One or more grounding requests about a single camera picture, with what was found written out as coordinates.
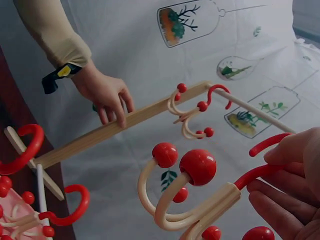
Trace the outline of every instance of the sleeve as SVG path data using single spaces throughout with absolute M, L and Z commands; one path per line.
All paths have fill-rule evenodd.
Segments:
M 13 2 L 23 24 L 55 68 L 66 63 L 83 68 L 88 63 L 91 51 L 73 30 L 60 0 Z

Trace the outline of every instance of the wristband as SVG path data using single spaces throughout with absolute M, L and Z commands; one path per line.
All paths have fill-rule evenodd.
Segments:
M 66 63 L 65 65 L 59 67 L 55 71 L 51 72 L 42 79 L 42 87 L 44 94 L 52 94 L 58 89 L 56 80 L 63 79 L 66 77 L 72 77 L 77 72 L 79 72 L 82 67 L 74 65 L 72 63 Z

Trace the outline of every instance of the jar illustration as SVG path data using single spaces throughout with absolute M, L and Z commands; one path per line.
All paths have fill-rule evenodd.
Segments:
M 172 48 L 213 33 L 226 13 L 264 6 L 225 11 L 213 0 L 192 0 L 162 7 L 156 15 L 162 38 Z
M 274 86 L 254 97 L 248 103 L 276 119 L 281 119 L 300 101 L 298 94 L 293 90 Z M 250 139 L 271 126 L 269 122 L 243 107 L 238 107 L 226 114 L 224 119 L 234 130 Z
M 216 67 L 216 74 L 222 80 L 240 80 L 248 77 L 262 61 L 247 60 L 239 56 L 228 56 L 222 59 Z

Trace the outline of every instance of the wooden stick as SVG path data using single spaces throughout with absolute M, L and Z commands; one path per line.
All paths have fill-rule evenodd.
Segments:
M 17 151 L 18 154 L 22 154 L 26 149 L 26 145 L 22 142 L 21 138 L 19 135 L 16 133 L 16 131 L 11 127 L 8 126 L 4 130 L 4 134 L 14 147 L 14 149 Z M 35 164 L 35 159 L 31 159 L 28 164 L 29 168 L 33 171 L 36 172 L 37 166 Z M 43 181 L 44 185 L 54 194 L 54 196 L 59 199 L 60 201 L 65 199 L 65 196 L 63 192 L 61 191 L 60 187 L 53 181 L 53 179 L 45 172 L 43 171 Z
M 206 92 L 208 90 L 209 84 L 209 81 L 202 81 L 194 86 L 189 87 L 188 90 L 181 95 L 180 101 L 176 102 L 176 104 L 181 104 Z M 143 107 L 135 112 L 129 113 L 126 116 L 126 129 L 135 126 L 145 120 L 148 120 L 162 112 L 165 112 L 167 110 L 169 98 L 170 96 L 156 103 Z M 122 132 L 123 130 L 123 128 L 118 126 L 117 122 L 111 122 L 108 125 L 101 126 L 83 136 L 78 137 L 65 146 L 54 149 L 38 157 L 34 162 L 35 164 L 42 164 L 43 168 L 46 169 L 98 143 L 101 143 L 108 138 L 111 138 L 112 136 Z

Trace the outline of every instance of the red ball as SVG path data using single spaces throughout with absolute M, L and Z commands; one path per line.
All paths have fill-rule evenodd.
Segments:
M 167 169 L 177 162 L 178 150 L 175 145 L 169 142 L 162 142 L 153 148 L 152 156 L 160 168 Z
M 47 238 L 52 238 L 55 236 L 55 230 L 51 226 L 44 226 L 42 228 L 42 233 Z
M 32 192 L 29 192 L 29 191 L 25 191 L 23 194 L 22 194 L 22 199 L 23 201 L 26 203 L 26 204 L 33 204 L 35 202 L 35 196 Z
M 188 197 L 188 189 L 186 187 L 183 187 L 178 191 L 178 193 L 174 196 L 173 201 L 176 204 L 182 203 L 184 200 L 186 200 Z
M 12 181 L 8 176 L 1 176 L 0 184 L 5 184 L 9 189 L 12 188 Z
M 11 237 L 9 237 L 8 235 L 2 235 L 1 240 L 13 240 Z
M 195 133 L 196 134 L 203 134 L 204 132 L 199 130 L 199 131 L 196 131 Z
M 275 240 L 275 235 L 270 228 L 257 226 L 247 231 L 242 240 Z
M 214 135 L 214 130 L 211 127 L 206 127 L 204 133 L 207 138 L 211 138 Z
M 206 103 L 205 101 L 200 101 L 197 104 L 197 107 L 199 108 L 200 112 L 205 112 L 208 109 L 208 103 Z
M 187 91 L 187 86 L 184 83 L 179 83 L 176 88 L 179 89 L 179 92 L 182 94 Z
M 215 157 L 204 149 L 193 149 L 187 152 L 180 161 L 181 173 L 186 172 L 193 186 L 203 186 L 209 183 L 217 171 Z
M 208 227 L 201 235 L 204 240 L 220 240 L 221 231 L 217 226 Z
M 178 92 L 178 93 L 175 95 L 174 100 L 175 100 L 175 101 L 179 101 L 180 98 L 181 98 L 181 94 L 180 94 L 180 92 Z
M 4 208 L 2 207 L 2 205 L 0 205 L 0 219 L 2 219 L 4 216 Z
M 9 193 L 10 188 L 5 183 L 0 183 L 0 198 L 5 198 Z

